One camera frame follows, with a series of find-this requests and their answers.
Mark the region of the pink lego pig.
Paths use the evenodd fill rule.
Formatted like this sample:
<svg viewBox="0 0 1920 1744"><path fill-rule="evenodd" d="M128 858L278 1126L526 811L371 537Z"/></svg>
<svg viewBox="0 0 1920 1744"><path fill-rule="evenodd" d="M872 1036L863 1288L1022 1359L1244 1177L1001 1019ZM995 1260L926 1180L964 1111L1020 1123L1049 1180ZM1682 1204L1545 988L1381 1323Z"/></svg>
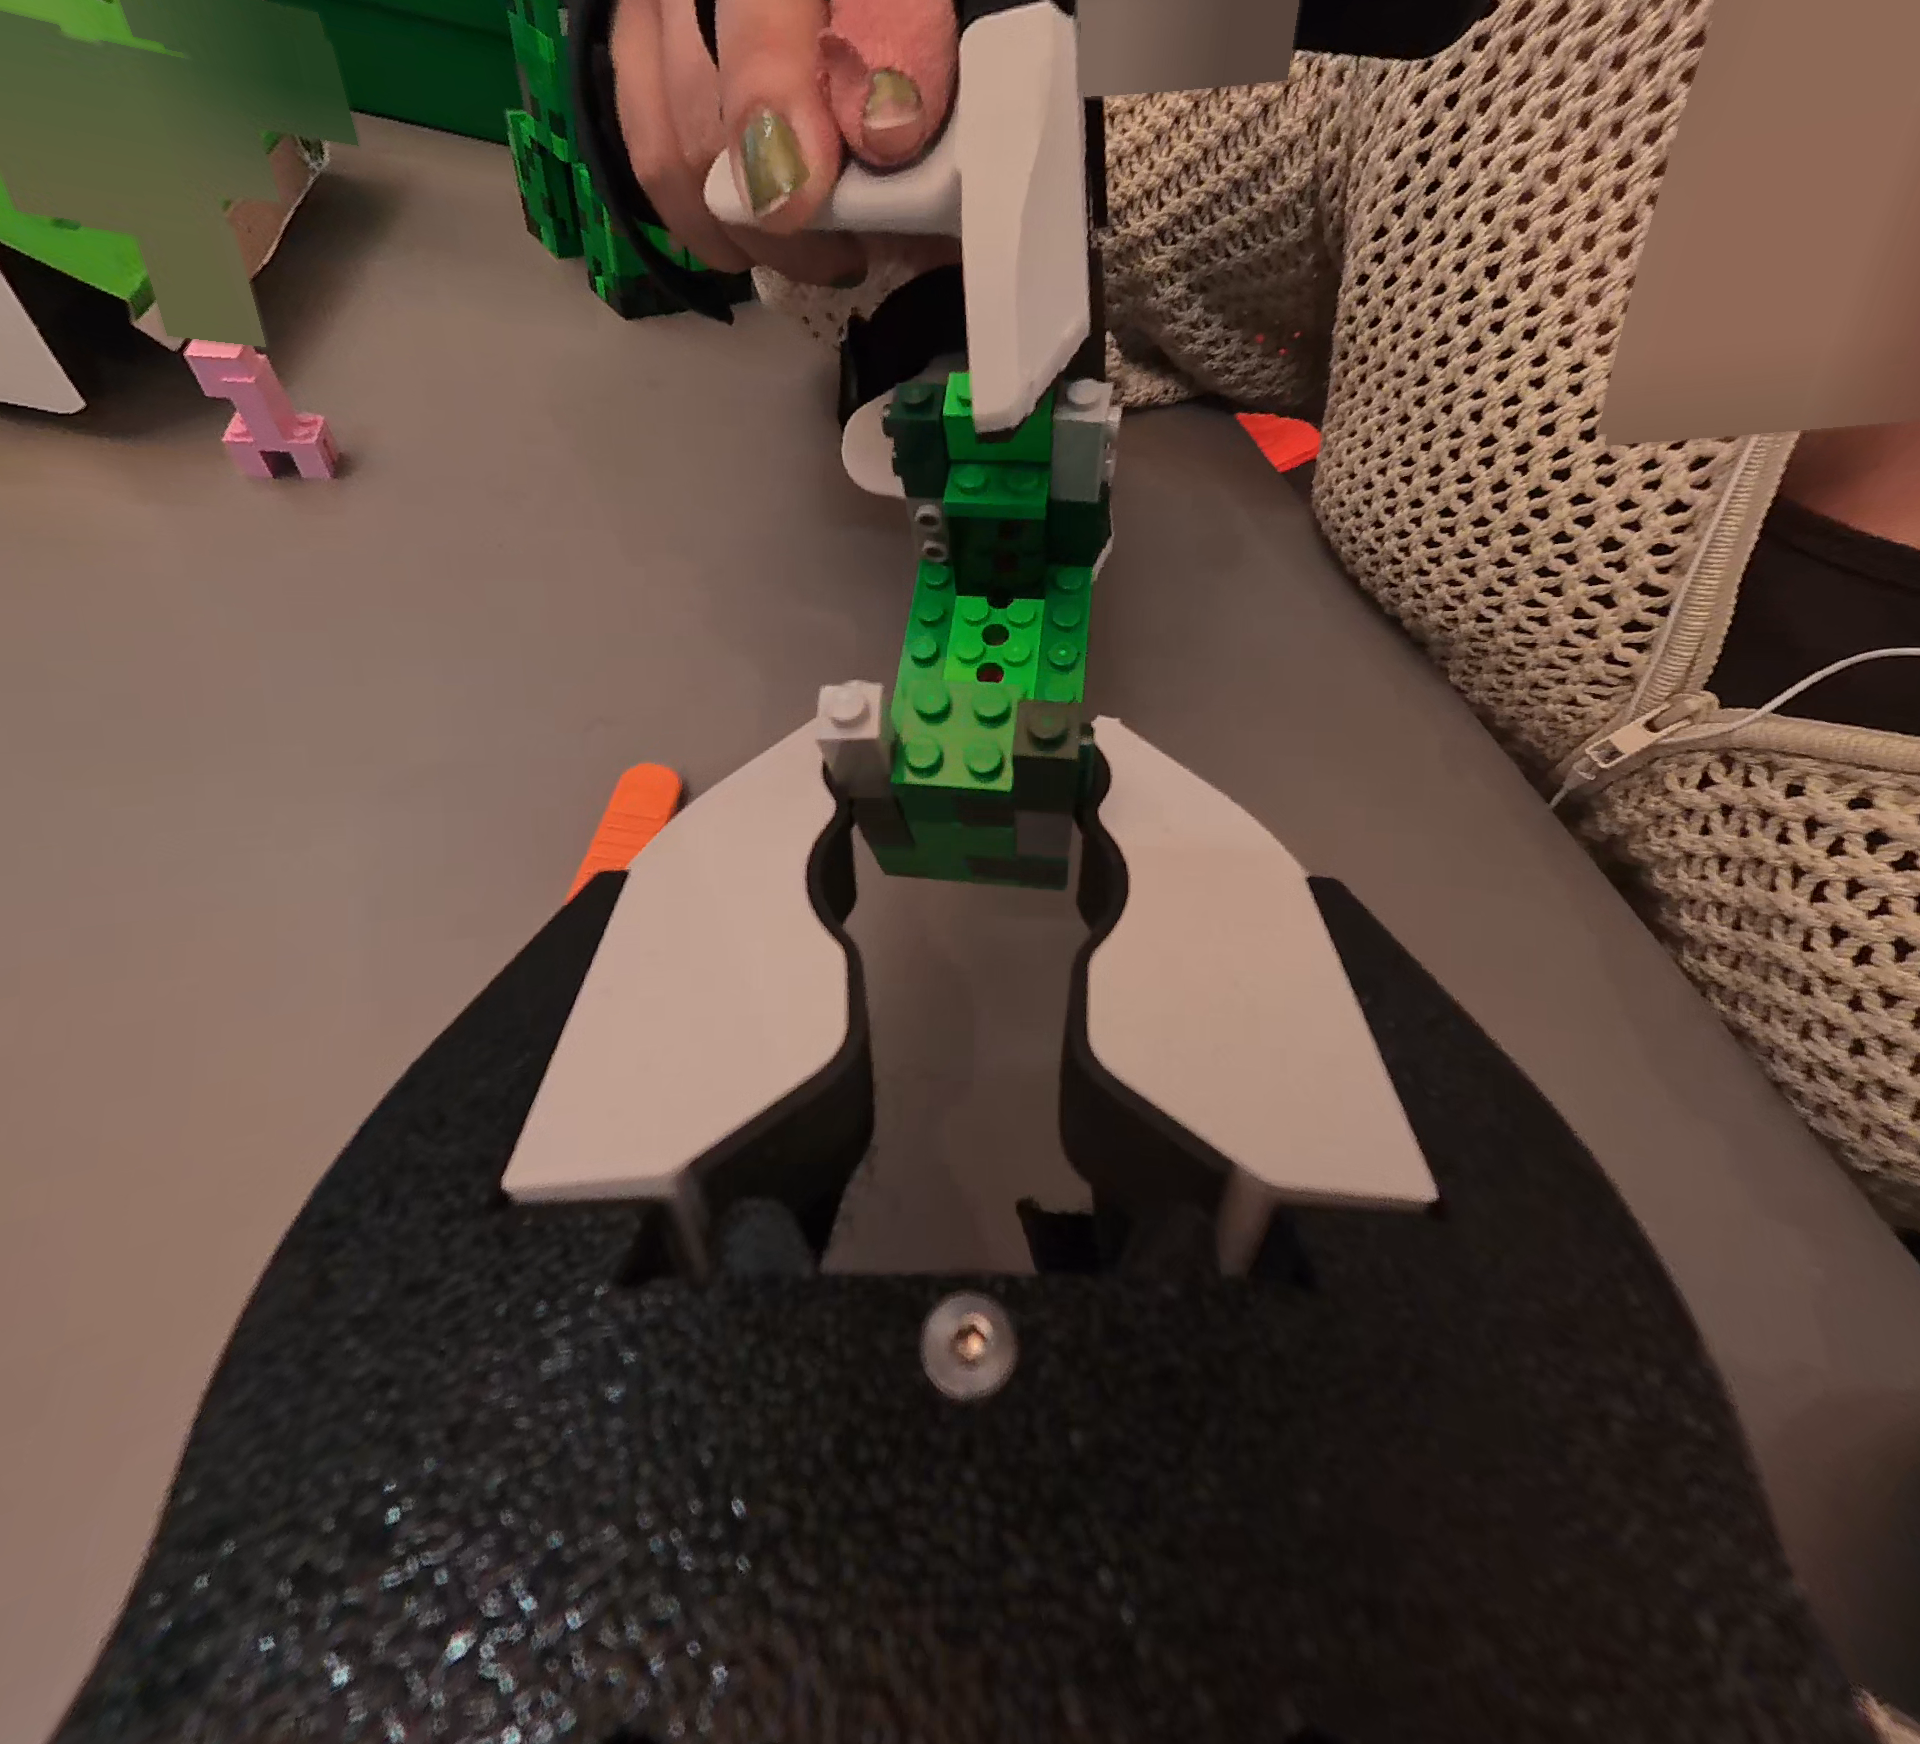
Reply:
<svg viewBox="0 0 1920 1744"><path fill-rule="evenodd" d="M241 475L257 481L331 481L337 475L340 456L327 419L294 409L264 350L189 340L181 356L200 387L231 406L223 442Z"/></svg>

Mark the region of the green pixel-pattern lego figure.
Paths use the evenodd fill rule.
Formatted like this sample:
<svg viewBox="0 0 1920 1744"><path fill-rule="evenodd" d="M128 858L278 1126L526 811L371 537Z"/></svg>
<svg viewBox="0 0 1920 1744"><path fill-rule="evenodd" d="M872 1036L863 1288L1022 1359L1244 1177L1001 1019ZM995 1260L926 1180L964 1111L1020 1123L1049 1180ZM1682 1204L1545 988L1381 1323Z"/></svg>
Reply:
<svg viewBox="0 0 1920 1744"><path fill-rule="evenodd" d="M504 0L518 102L506 113L527 231L560 258L580 258L593 293L616 317L675 317L689 293L725 313L753 296L748 276L709 270L654 222L628 234L584 164L568 89L566 0Z"/></svg>

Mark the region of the green lego build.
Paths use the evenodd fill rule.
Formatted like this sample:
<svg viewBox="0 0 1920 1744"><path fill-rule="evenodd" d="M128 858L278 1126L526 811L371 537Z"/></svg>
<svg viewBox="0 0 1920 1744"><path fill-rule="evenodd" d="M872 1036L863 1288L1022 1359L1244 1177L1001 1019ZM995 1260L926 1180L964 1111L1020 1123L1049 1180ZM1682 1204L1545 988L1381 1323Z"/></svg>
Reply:
<svg viewBox="0 0 1920 1744"><path fill-rule="evenodd" d="M967 371L901 382L884 426L912 542L889 682L822 690L827 780L893 877L1064 891L1092 782L1092 593L1122 411L1060 378L1012 432Z"/></svg>

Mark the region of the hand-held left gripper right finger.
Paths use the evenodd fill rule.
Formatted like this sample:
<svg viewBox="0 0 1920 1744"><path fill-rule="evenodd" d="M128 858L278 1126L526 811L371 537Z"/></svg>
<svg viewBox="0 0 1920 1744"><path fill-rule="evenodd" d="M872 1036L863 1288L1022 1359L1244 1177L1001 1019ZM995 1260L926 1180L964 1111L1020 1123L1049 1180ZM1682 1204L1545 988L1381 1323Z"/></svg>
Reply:
<svg viewBox="0 0 1920 1744"><path fill-rule="evenodd" d="M1082 729L1064 1249L1119 1275L1287 1268L1295 1206L1443 1201L1303 862L1116 718Z"/></svg>

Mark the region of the black shirt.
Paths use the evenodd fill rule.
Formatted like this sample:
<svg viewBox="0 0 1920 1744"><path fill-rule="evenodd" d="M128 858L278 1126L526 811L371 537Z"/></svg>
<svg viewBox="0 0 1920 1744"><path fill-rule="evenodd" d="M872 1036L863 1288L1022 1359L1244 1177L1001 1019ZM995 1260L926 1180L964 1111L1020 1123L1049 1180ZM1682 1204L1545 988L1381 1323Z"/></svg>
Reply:
<svg viewBox="0 0 1920 1744"><path fill-rule="evenodd" d="M1750 709L1846 656L1918 645L1918 552L1777 499L1743 572L1709 687ZM1918 732L1918 662L1875 661L1785 704L1787 716Z"/></svg>

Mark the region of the person's right hand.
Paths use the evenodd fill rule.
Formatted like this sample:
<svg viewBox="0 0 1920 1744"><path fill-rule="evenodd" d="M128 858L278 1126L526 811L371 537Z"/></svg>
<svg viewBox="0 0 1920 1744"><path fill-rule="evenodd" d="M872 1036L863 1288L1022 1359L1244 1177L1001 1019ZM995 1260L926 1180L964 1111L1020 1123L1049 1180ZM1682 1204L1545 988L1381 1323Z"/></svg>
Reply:
<svg viewBox="0 0 1920 1744"><path fill-rule="evenodd" d="M634 172L666 230L712 268L850 286L955 262L946 239L814 231L848 159L923 156L947 121L951 0L616 0L611 58Z"/></svg>

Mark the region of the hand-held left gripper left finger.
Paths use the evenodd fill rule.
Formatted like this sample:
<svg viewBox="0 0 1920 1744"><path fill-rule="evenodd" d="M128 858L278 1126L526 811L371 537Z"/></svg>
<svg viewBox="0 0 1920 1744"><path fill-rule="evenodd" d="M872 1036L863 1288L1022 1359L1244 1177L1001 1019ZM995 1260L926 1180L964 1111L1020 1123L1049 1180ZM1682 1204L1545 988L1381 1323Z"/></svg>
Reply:
<svg viewBox="0 0 1920 1744"><path fill-rule="evenodd" d="M499 1177L676 1275L816 1275L873 1136L850 807L801 726L636 856Z"/></svg>

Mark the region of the orange brick separator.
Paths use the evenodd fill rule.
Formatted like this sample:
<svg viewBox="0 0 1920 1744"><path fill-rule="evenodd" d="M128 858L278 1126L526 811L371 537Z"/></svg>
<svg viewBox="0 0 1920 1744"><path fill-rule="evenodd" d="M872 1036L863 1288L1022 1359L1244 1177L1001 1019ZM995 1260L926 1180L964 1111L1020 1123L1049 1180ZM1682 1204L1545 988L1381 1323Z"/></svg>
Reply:
<svg viewBox="0 0 1920 1744"><path fill-rule="evenodd" d="M684 801L685 782L666 763L639 762L620 773L566 899L579 897L601 873L624 873L676 817Z"/></svg>

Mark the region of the cream knit cardigan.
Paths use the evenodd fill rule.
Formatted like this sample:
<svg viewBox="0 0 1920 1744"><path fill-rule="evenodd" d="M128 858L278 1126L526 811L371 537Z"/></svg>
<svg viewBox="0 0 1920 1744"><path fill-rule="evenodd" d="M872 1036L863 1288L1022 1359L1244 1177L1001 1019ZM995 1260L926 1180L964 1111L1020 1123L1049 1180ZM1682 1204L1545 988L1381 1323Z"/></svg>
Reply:
<svg viewBox="0 0 1920 1744"><path fill-rule="evenodd" d="M1901 1237L1918 1224L1915 733L1711 693L1800 436L1597 434L1714 0L1497 0L1425 62L1106 105L1129 409L1309 418L1329 545L1541 787Z"/></svg>

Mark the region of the green lego box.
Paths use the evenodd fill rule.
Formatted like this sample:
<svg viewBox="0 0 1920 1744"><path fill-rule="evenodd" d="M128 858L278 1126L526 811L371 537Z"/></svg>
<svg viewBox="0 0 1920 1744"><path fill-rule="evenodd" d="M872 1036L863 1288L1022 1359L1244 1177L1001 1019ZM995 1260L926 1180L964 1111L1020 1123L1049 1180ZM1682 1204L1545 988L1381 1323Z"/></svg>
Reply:
<svg viewBox="0 0 1920 1744"><path fill-rule="evenodd" d="M355 129L276 0L3 0L4 403L85 406L116 303L167 350L265 341L252 282Z"/></svg>

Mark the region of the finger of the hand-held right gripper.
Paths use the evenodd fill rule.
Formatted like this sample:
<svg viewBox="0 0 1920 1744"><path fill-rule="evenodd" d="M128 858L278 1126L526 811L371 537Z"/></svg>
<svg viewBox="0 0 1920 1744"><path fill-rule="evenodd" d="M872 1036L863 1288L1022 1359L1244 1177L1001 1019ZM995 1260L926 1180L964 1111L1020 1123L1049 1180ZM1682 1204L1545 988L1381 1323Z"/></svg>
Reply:
<svg viewBox="0 0 1920 1744"><path fill-rule="evenodd" d="M972 422L1017 428L1092 327L1077 33L1052 1L959 43L959 175Z"/></svg>
<svg viewBox="0 0 1920 1744"><path fill-rule="evenodd" d="M899 397L899 387L887 387L866 403L857 406L842 428L842 467L850 483L877 497L904 499L908 492L895 469L893 437L884 419Z"/></svg>

